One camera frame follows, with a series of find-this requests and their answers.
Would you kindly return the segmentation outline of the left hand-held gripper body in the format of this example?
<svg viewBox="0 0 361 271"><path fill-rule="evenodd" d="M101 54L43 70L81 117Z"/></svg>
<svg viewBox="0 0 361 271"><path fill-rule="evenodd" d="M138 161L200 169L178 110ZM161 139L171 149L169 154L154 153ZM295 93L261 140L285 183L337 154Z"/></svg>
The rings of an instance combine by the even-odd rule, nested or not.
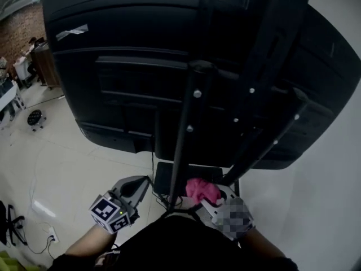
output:
<svg viewBox="0 0 361 271"><path fill-rule="evenodd" d="M139 218L138 210L116 197L112 191L99 195L89 208L89 212L94 222L110 234L132 225Z"/></svg>

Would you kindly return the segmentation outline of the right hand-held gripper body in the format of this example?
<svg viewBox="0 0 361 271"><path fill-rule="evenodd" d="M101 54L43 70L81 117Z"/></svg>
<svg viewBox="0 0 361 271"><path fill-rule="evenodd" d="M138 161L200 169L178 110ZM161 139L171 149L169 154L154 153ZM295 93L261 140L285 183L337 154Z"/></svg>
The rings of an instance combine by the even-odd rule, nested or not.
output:
<svg viewBox="0 0 361 271"><path fill-rule="evenodd" d="M254 220L244 201L235 197L225 202L212 218L212 223L217 230L232 241L243 237L254 228Z"/></svg>

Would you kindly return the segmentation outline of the pink cloth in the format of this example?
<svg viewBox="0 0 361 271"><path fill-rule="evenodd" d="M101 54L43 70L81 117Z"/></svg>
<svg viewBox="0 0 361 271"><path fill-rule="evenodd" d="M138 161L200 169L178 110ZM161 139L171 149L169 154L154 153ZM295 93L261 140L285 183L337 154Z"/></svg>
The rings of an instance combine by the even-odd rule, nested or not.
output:
<svg viewBox="0 0 361 271"><path fill-rule="evenodd" d="M199 204L203 199L216 204L221 199L220 189L213 183L202 178L192 178L187 181L186 194L195 204Z"/></svg>

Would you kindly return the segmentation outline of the large black monitor back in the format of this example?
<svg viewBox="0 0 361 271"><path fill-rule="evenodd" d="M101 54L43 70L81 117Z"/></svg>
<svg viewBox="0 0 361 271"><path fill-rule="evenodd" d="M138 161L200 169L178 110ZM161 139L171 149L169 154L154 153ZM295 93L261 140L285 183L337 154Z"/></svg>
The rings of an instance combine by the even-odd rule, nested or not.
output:
<svg viewBox="0 0 361 271"><path fill-rule="evenodd" d="M257 164L283 169L333 123L361 80L361 58L339 31L308 3L274 91L251 115L228 123L235 100L249 106L257 75L241 73L254 47L269 0L43 0L46 35L61 86L78 127L94 144L154 152L173 160L188 67L215 65L205 120L190 162L232 166L258 137L291 88L311 100L293 126ZM82 25L89 30L56 35Z"/></svg>

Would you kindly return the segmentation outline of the person's left forearm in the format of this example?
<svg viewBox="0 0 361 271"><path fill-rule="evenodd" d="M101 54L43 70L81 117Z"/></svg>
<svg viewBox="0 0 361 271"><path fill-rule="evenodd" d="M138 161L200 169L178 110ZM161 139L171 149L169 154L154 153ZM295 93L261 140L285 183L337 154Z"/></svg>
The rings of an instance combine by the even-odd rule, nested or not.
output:
<svg viewBox="0 0 361 271"><path fill-rule="evenodd" d="M65 252L66 255L77 257L98 256L110 250L117 234L110 234L99 225L94 225Z"/></svg>

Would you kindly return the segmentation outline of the person's right forearm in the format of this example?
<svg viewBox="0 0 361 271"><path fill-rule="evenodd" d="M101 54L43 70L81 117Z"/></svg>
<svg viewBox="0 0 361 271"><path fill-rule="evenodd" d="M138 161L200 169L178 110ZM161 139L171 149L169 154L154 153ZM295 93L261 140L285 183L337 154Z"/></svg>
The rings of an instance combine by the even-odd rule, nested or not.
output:
<svg viewBox="0 0 361 271"><path fill-rule="evenodd" d="M283 252L263 236L256 228L248 230L240 239L242 250L262 259L286 258Z"/></svg>

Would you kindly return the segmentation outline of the black stand base tray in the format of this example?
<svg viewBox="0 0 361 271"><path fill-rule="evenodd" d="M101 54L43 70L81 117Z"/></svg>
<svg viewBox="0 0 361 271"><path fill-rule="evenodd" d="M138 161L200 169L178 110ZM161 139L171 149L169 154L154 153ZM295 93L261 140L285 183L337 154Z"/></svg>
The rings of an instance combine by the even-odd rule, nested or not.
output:
<svg viewBox="0 0 361 271"><path fill-rule="evenodd" d="M157 164L154 192L161 195L170 194L171 175L173 170L173 163L159 162ZM180 185L180 196L187 196L186 185L187 181L192 178L201 178L208 182L215 182L223 177L221 168L217 167L203 167L197 165L189 165L185 176L182 178Z"/></svg>

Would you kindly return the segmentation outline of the person's black clothing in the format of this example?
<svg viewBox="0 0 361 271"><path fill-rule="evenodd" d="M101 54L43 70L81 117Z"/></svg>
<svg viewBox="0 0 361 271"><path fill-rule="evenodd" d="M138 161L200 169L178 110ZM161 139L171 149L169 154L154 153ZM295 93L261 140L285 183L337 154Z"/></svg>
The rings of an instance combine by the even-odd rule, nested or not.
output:
<svg viewBox="0 0 361 271"><path fill-rule="evenodd" d="M183 216L158 219L101 255L57 257L49 271L299 271L290 258L262 259L216 229Z"/></svg>

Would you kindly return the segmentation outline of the black metal screen stand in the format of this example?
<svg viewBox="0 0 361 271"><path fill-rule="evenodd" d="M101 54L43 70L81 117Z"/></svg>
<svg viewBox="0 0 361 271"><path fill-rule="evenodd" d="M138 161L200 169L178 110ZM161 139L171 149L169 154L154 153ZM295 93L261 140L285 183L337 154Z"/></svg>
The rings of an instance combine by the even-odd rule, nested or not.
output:
<svg viewBox="0 0 361 271"><path fill-rule="evenodd" d="M252 96L249 106L243 98L235 100L236 106L230 109L227 122L235 122L238 113L243 111L245 120L243 134L254 129L251 115L254 115L265 102L266 97L274 91L274 82L282 64L296 39L309 0L269 0L265 16L262 19L254 47L242 70L242 77L247 84L255 82L257 75L261 75L265 82L256 87L257 95ZM186 179L192 151L195 149L197 134L201 123L205 120L205 110L209 98L212 81L215 78L215 65L206 61L195 61L188 71L187 88L183 100L180 116L177 144L175 146L174 164L172 168L169 197L160 200L164 203L165 213L168 215L185 213L195 220L199 219L197 210L200 204L189 209L177 208L177 199L184 189L182 183ZM294 124L296 118L310 105L309 97L298 88L291 88L286 92L282 107L275 108L276 114L262 129L254 142L250 144L242 155L239 155L232 168L214 183L239 189L239 178L254 167Z"/></svg>

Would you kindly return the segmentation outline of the black office chair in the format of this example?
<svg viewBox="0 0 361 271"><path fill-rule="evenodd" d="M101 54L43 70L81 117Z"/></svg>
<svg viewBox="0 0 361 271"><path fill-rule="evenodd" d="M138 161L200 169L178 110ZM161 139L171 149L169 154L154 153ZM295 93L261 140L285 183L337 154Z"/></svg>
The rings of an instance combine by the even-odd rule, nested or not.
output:
<svg viewBox="0 0 361 271"><path fill-rule="evenodd" d="M12 219L11 214L15 212L13 205L9 204L6 208L4 203L0 200L0 242L4 245L7 244L7 236L10 238L10 243L16 246L13 236L16 236L18 240L25 246L28 245L24 236L19 233L20 229L23 229L24 216L18 216Z"/></svg>

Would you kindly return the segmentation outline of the green object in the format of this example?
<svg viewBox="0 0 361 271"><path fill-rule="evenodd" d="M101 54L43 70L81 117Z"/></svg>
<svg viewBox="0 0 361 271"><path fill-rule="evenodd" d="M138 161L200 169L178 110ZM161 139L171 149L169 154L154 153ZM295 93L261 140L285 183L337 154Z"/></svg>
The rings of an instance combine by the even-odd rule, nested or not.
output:
<svg viewBox="0 0 361 271"><path fill-rule="evenodd" d="M6 251L0 251L0 271L40 271L40 267L23 266L16 258L11 258Z"/></svg>

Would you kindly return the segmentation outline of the brown wooden cabinet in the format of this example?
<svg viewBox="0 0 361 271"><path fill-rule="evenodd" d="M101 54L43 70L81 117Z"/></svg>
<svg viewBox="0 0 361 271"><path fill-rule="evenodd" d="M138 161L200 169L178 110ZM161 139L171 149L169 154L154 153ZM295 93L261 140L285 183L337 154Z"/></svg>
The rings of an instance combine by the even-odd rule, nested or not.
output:
<svg viewBox="0 0 361 271"><path fill-rule="evenodd" d="M41 83L50 89L60 88L59 76L47 41L35 47L30 56Z"/></svg>

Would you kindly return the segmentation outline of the white table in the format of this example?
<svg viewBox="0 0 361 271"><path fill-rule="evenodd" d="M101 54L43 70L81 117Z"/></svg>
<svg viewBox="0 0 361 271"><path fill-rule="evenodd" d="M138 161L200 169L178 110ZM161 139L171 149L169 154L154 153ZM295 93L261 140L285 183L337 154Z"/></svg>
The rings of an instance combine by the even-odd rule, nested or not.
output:
<svg viewBox="0 0 361 271"><path fill-rule="evenodd" d="M7 106L12 105L17 107L17 111L14 111L14 116L11 116ZM10 122L12 122L16 114L27 108L21 94L18 84L12 82L12 87L9 88L4 94L0 95L0 113L3 113L2 118L0 117L0 129L4 129Z"/></svg>

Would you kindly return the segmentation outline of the white bin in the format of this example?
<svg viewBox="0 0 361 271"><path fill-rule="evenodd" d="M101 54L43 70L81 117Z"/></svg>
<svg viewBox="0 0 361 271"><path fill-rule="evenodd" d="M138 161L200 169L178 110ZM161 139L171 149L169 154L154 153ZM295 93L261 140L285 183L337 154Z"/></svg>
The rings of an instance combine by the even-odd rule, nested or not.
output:
<svg viewBox="0 0 361 271"><path fill-rule="evenodd" d="M18 58L13 64L13 67L19 80L24 81L30 76L30 73L28 72L29 62L26 57L22 56Z"/></svg>

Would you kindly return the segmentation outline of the grey tape strip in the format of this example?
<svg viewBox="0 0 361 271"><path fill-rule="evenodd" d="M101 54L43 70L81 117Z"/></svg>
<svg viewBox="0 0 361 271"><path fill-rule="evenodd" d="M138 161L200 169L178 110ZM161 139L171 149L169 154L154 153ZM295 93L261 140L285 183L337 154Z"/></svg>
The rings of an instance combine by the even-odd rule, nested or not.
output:
<svg viewBox="0 0 361 271"><path fill-rule="evenodd" d="M62 40L63 38L65 38L66 36L68 36L70 34L79 35L79 34L83 34L83 33L87 32L88 30L89 30L88 25L85 24L85 25L82 25L80 27L77 27L77 28L74 28L74 29L71 29L71 30L64 30L64 31L58 33L56 35L56 39L57 39L57 41L60 41L60 40Z"/></svg>

